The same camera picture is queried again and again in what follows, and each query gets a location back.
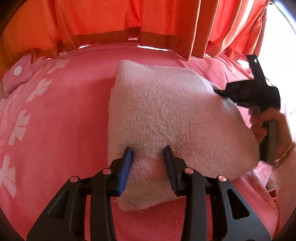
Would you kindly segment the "person's right hand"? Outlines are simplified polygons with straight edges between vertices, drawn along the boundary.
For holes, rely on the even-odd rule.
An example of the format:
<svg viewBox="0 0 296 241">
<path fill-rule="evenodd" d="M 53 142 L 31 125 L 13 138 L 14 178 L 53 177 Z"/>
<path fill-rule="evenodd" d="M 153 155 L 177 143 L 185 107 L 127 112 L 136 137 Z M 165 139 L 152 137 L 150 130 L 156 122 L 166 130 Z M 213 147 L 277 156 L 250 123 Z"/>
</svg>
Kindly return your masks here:
<svg viewBox="0 0 296 241">
<path fill-rule="evenodd" d="M 268 134 L 268 130 L 263 127 L 263 124 L 270 121 L 276 122 L 276 160 L 283 161 L 286 159 L 292 152 L 294 144 L 292 142 L 292 136 L 285 115 L 276 108 L 268 108 L 259 115 L 255 115 L 253 109 L 251 109 L 249 113 L 251 115 L 251 130 L 259 144 Z"/>
</svg>

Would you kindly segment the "person's right forearm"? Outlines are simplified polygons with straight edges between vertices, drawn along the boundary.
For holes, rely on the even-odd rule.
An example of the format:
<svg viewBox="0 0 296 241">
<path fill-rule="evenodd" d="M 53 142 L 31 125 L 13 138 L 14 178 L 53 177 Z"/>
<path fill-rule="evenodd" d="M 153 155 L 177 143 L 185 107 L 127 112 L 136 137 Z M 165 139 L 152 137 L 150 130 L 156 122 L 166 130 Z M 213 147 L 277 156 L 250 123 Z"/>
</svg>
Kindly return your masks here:
<svg viewBox="0 0 296 241">
<path fill-rule="evenodd" d="M 279 209 L 279 230 L 295 210 L 295 143 L 273 170 Z"/>
</svg>

